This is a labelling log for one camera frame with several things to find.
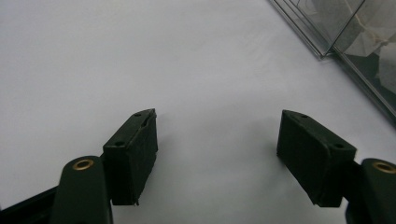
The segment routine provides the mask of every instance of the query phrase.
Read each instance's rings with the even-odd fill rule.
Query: white table surface
[[[334,60],[319,61],[268,0],[0,2],[0,204],[99,156],[156,108],[159,152],[120,223],[345,223],[276,157],[282,109],[396,162],[396,131]]]

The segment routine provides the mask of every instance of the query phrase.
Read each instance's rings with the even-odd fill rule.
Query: crumpled paper
[[[330,38],[342,30],[361,0],[312,0],[320,27]],[[396,0],[365,0],[335,42],[347,55],[379,56],[376,74],[386,89],[396,94]]]

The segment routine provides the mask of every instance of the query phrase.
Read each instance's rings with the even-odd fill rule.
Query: brass insert
[[[376,161],[373,163],[373,166],[375,169],[382,171],[384,173],[396,175],[396,168],[393,167],[392,165],[385,163],[385,162]]]
[[[73,165],[73,169],[82,171],[90,168],[91,166],[93,166],[93,160],[81,160]]]

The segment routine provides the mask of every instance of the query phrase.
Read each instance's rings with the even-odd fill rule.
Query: mounting hole
[[[382,161],[374,162],[373,166],[374,166],[375,169],[377,169],[379,171],[382,171],[384,173],[392,174],[392,175],[396,174],[396,168],[394,168],[393,166],[391,166],[391,165],[389,165],[387,163],[384,163]]]
[[[344,148],[344,145],[339,144],[339,143],[335,144],[335,146],[338,147],[338,148]]]
[[[121,141],[115,143],[116,147],[122,147],[124,144],[125,143]]]
[[[74,163],[73,169],[77,171],[82,171],[90,168],[91,166],[93,166],[93,160],[81,160]]]

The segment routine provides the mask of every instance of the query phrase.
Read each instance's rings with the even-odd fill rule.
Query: white surface
[[[396,162],[395,130],[267,0],[1,1],[0,203],[57,185],[63,166],[155,107],[159,153],[115,223],[345,223],[276,157],[282,109]]]

